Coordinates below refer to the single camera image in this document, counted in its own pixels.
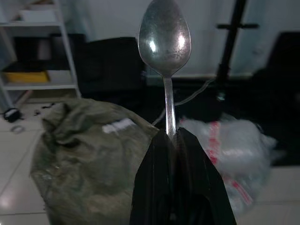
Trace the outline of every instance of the tile floor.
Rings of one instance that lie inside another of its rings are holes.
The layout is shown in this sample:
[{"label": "tile floor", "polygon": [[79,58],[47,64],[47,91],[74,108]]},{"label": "tile floor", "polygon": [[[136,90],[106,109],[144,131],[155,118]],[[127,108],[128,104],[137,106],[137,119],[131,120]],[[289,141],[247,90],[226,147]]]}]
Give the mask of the tile floor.
[{"label": "tile floor", "polygon": [[[0,119],[0,225],[49,225],[44,203],[29,177],[34,146],[42,133],[40,120],[47,104],[23,107],[25,127],[21,134],[10,132],[12,124]],[[34,110],[42,114],[33,116]],[[239,225],[299,225],[300,167],[272,169],[268,184],[257,204],[237,219]]]}]

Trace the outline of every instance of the shelf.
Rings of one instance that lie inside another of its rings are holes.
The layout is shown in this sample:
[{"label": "shelf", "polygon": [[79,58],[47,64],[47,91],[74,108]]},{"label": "shelf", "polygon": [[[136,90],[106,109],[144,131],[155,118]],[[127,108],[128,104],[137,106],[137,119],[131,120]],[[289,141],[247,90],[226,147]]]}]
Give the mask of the shelf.
[{"label": "shelf", "polygon": [[5,90],[53,90],[53,89],[76,89],[73,83],[6,83]]},{"label": "shelf", "polygon": [[0,23],[0,27],[57,27],[60,22],[23,22],[13,21],[7,23]]}]

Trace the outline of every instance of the yellow box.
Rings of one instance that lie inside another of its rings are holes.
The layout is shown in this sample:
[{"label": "yellow box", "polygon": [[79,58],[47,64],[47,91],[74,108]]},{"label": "yellow box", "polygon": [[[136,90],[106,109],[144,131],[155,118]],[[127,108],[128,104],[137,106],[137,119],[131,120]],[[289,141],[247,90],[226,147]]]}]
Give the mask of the yellow box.
[{"label": "yellow box", "polygon": [[41,72],[4,72],[7,80],[14,83],[45,83],[49,82],[46,71]]}]

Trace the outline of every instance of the metal spoon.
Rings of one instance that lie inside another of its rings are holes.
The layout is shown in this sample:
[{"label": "metal spoon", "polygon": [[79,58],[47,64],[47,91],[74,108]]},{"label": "metal spoon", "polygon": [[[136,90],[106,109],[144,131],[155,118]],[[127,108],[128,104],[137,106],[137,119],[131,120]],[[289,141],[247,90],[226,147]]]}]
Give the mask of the metal spoon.
[{"label": "metal spoon", "polygon": [[138,47],[142,60],[164,80],[166,133],[175,143],[172,75],[183,67],[191,54],[188,25],[174,0],[153,0],[140,26]]}]

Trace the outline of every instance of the cable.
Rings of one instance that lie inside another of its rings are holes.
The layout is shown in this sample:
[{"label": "cable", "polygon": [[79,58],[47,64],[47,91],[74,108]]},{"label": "cable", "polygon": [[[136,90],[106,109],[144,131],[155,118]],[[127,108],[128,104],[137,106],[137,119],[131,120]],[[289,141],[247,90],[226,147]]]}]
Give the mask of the cable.
[{"label": "cable", "polygon": [[[195,91],[191,96],[187,97],[186,99],[184,99],[184,100],[182,100],[182,101],[180,101],[180,102],[175,103],[175,104],[174,104],[175,107],[176,107],[176,106],[179,106],[179,105],[183,105],[183,104],[185,104],[185,103],[191,101],[192,99],[194,99],[197,95],[199,95],[200,93],[204,92],[205,89],[208,87],[208,85],[209,85],[211,82],[213,82],[213,81],[215,81],[214,78],[213,78],[213,79],[210,79],[210,80],[208,80],[208,81],[206,81],[206,82],[204,83],[204,85],[203,85],[199,90]],[[165,109],[161,112],[160,116],[152,123],[152,125],[155,126],[157,123],[159,123],[159,122],[164,118],[164,116],[165,116]]]}]

